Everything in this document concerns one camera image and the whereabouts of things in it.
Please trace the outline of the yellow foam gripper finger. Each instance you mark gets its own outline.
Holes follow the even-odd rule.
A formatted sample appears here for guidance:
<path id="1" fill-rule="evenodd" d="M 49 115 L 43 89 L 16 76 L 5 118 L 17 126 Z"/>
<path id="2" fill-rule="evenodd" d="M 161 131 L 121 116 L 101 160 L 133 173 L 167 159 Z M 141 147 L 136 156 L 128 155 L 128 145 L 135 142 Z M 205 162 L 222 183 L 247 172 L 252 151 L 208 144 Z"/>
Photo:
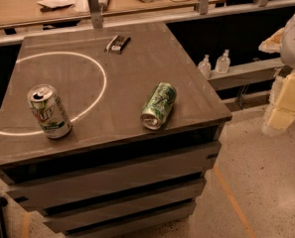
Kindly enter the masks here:
<path id="1" fill-rule="evenodd" d="M 263 41 L 259 45 L 258 49 L 261 52 L 268 53 L 268 54 L 279 53 L 281 49 L 281 40 L 282 40 L 283 32 L 284 32 L 283 28 L 276 31 L 271 37 Z"/>

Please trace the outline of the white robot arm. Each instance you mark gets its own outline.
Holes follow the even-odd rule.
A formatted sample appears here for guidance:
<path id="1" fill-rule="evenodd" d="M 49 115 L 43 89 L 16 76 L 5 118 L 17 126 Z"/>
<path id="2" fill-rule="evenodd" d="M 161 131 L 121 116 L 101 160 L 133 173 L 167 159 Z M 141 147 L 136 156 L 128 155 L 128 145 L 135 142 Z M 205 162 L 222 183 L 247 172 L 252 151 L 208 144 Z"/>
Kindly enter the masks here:
<path id="1" fill-rule="evenodd" d="M 279 53 L 282 62 L 295 69 L 295 14 L 258 49 L 269 54 Z"/>

